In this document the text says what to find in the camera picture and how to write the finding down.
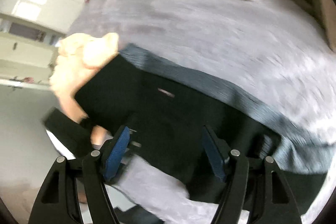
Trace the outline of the person's left hand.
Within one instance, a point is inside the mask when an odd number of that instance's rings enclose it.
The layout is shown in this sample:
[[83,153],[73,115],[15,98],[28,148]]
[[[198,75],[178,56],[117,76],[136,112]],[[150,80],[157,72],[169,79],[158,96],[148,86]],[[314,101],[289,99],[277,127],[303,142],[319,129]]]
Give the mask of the person's left hand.
[[101,38],[77,33],[60,41],[50,88],[64,113],[79,123],[88,115],[75,101],[75,93],[118,54],[119,36],[110,32]]

